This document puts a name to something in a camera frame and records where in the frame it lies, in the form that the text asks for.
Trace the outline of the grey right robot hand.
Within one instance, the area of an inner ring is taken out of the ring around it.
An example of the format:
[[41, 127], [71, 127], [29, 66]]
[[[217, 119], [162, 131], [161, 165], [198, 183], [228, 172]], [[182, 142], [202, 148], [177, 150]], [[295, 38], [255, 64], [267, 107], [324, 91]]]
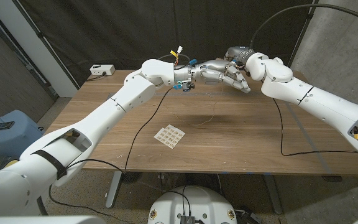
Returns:
[[245, 70], [248, 58], [254, 53], [253, 49], [245, 46], [230, 47], [225, 53], [224, 60], [234, 61], [239, 70]]

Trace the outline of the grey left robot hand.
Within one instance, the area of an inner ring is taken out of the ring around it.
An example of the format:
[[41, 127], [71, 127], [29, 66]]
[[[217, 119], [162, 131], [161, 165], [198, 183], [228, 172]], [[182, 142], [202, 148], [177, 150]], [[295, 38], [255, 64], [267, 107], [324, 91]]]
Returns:
[[201, 64], [175, 68], [174, 78], [175, 83], [180, 82], [185, 89], [185, 82], [189, 81], [205, 85], [223, 83], [244, 93], [250, 92], [250, 87], [236, 64], [227, 60], [209, 60]]

